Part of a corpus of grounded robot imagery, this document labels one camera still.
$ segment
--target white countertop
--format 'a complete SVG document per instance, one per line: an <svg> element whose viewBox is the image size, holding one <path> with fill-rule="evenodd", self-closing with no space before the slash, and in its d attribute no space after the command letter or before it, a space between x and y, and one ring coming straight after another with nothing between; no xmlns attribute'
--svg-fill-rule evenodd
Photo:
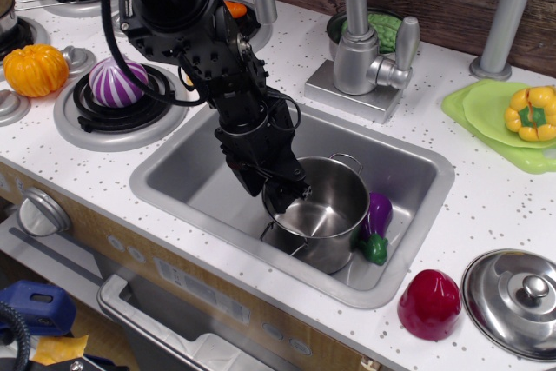
<svg viewBox="0 0 556 371"><path fill-rule="evenodd" d="M71 44L91 50L99 61L109 56L99 17L64 18L47 10L20 12L20 16L42 24L50 34L50 43L58 49ZM432 149L447 158L456 173L444 207L398 293L382 308L350 308L140 201L129 189L129 176L165 139L141 149L116 153L79 149L63 140L56 130L52 117L56 93L33 99L30 113L23 120L0 128L0 161L118 219L153 242L273 302L391 368L413 371L552 368L553 364L520 359L498 348L473 325L465 310L455 332L447 339L420 340L401 326L396 306L408 283L423 269L439 269L460 283L466 266L490 250L516 248L556 258L552 236L556 215L556 193L552 187L556 188L556 175L530 175L519 170L440 110L445 96L477 81L468 71L474 57L467 54L421 43L414 60L413 80L393 117L384 125L307 100L303 96L305 81L324 59L331 58L325 31L328 19L310 10L278 3L274 34L257 53L267 63L268 85L300 103ZM118 42L130 59L144 62L125 40L118 38ZM175 68L165 68L175 72ZM553 78L515 68L511 81L531 85L556 83ZM0 89L8 88L6 82L0 83ZM195 112L192 109L184 123Z"/></svg>

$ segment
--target purple striped onion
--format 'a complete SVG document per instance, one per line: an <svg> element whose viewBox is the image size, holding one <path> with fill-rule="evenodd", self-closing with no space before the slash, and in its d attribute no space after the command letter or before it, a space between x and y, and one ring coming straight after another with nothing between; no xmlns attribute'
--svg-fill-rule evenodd
<svg viewBox="0 0 556 371"><path fill-rule="evenodd" d="M143 83L147 83L147 71L139 63L126 60L129 68ZM89 73L89 86L95 99L109 108L125 108L137 102L143 92L120 70L114 58L106 58L95 65Z"/></svg>

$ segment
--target orange pumpkin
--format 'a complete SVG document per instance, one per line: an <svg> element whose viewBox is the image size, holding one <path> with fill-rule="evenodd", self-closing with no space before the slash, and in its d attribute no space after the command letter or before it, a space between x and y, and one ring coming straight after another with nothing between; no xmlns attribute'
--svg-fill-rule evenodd
<svg viewBox="0 0 556 371"><path fill-rule="evenodd" d="M70 69L62 53L50 45L27 45L3 60L3 73L11 88L22 96L39 97L60 89Z"/></svg>

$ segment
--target sink basin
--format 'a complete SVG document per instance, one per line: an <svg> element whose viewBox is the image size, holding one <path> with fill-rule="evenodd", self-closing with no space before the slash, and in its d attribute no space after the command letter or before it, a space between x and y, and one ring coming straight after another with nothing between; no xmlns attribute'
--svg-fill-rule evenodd
<svg viewBox="0 0 556 371"><path fill-rule="evenodd" d="M389 244L384 265L371 264L358 252L345 268L326 275L272 246L266 235L263 242L260 238L270 217L261 197L250 196L226 165L214 136L218 115L209 107L195 114L133 172L131 189L145 202L349 306L377 308L394 297L427 237L452 187L452 164L431 150L319 110L301 105L301 113L293 143L297 157L335 152L354 156L363 165L361 178L368 189L391 200L394 216L386 233Z"/></svg>

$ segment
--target blue object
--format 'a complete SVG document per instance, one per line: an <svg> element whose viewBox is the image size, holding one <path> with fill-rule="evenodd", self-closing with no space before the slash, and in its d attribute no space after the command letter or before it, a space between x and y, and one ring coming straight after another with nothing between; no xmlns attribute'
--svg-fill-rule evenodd
<svg viewBox="0 0 556 371"><path fill-rule="evenodd" d="M14 308L32 335L66 335L76 319L76 305L62 288L21 280L0 291L0 301ZM8 325L0 322L0 332Z"/></svg>

